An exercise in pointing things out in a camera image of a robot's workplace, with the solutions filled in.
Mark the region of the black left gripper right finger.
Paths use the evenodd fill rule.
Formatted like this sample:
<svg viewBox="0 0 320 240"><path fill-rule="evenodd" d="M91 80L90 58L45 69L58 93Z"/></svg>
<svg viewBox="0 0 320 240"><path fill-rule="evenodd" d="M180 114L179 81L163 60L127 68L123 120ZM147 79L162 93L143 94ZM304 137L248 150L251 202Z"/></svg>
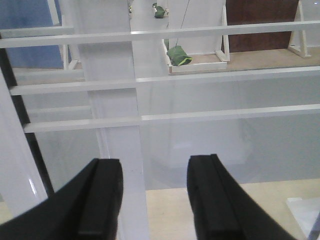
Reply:
<svg viewBox="0 0 320 240"><path fill-rule="evenodd" d="M238 183L216 154L192 155L187 191L199 240L303 240L290 181Z"/></svg>

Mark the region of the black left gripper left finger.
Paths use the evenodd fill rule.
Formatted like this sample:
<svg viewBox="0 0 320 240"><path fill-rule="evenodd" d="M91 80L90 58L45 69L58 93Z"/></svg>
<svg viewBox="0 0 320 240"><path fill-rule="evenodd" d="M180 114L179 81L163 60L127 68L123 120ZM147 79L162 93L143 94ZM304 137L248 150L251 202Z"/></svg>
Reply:
<svg viewBox="0 0 320 240"><path fill-rule="evenodd" d="M1 224L2 240L115 240L123 199L118 159L93 159L47 200Z"/></svg>

